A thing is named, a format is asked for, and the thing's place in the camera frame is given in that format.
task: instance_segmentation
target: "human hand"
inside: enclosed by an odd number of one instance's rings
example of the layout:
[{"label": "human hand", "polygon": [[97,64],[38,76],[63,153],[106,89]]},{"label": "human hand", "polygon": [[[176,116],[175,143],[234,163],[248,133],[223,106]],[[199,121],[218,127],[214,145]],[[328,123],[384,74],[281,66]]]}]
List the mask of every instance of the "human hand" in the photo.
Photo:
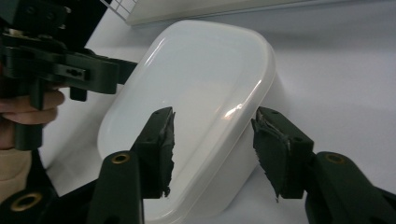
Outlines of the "human hand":
[{"label": "human hand", "polygon": [[14,147],[14,122],[21,124],[47,124],[56,119],[57,106],[63,102],[64,95],[54,89],[45,92],[43,110],[37,110],[31,107],[29,96],[1,98],[0,150]]}]

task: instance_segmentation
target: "white table surface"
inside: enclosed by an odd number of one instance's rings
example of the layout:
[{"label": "white table surface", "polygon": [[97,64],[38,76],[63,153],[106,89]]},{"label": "white table surface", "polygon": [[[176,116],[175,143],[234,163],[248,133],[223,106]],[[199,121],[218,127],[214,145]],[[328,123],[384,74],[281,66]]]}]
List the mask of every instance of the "white table surface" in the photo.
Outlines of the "white table surface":
[{"label": "white table surface", "polygon": [[[278,78],[264,104],[315,141],[315,152],[352,159],[374,185],[396,193],[396,1],[354,1],[200,19],[261,33],[276,53]],[[171,22],[129,27],[112,12],[88,48],[139,62]],[[66,101],[45,130],[44,162],[60,194],[95,179],[96,135],[115,95]],[[187,223],[307,223],[304,200],[276,202],[260,167],[215,217]]]}]

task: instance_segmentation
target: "container lid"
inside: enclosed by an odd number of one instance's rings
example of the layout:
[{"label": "container lid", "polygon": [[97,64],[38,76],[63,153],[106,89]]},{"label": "container lid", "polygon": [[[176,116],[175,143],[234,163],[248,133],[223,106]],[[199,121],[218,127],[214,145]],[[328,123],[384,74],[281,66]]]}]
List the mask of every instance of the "container lid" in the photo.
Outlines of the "container lid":
[{"label": "container lid", "polygon": [[152,112],[174,108],[171,193],[144,201],[146,223],[184,219],[249,124],[275,73],[271,46],[244,28],[180,21],[157,37],[108,110],[98,137],[103,158],[129,150]]}]

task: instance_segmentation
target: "white plastic container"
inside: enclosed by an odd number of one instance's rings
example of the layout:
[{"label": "white plastic container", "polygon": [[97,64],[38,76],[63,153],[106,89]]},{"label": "white plastic container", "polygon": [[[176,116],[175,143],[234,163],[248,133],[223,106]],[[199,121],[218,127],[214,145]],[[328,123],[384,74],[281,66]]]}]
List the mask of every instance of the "white plastic container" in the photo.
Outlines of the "white plastic container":
[{"label": "white plastic container", "polygon": [[257,164],[248,125],[275,75],[271,46],[244,28],[181,21],[157,37],[98,138],[103,158],[129,150],[152,112],[174,108],[171,193],[144,201],[146,223],[208,217],[229,204]]}]

